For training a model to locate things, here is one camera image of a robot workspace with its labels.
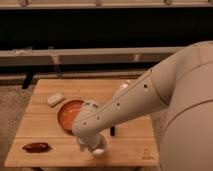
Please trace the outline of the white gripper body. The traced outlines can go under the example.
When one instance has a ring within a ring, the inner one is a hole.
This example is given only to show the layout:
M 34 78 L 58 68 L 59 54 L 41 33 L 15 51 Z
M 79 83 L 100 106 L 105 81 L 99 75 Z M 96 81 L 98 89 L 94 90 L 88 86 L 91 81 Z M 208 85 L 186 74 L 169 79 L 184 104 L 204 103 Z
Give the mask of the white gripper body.
M 90 152 L 90 144 L 92 142 L 92 139 L 98 134 L 95 135 L 89 135 L 87 137 L 79 137 L 77 138 L 77 142 L 80 145 L 81 148 L 87 149 Z

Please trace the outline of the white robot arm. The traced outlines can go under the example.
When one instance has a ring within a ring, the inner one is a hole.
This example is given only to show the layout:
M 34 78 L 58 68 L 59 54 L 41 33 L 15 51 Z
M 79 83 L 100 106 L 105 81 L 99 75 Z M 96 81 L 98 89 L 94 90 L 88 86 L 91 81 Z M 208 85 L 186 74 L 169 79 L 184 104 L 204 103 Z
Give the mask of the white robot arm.
M 84 102 L 71 130 L 93 150 L 102 130 L 163 109 L 160 171 L 213 171 L 213 41 L 174 53 L 103 106 Z

